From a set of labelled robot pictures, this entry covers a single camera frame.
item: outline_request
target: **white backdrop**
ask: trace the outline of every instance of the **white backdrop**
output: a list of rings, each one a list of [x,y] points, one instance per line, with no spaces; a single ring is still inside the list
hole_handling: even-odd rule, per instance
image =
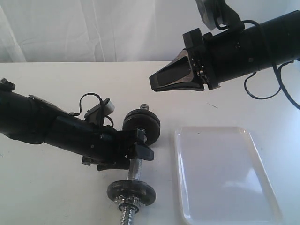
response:
[[[226,0],[258,22],[297,0]],[[195,0],[0,0],[0,61],[172,60],[203,25]]]

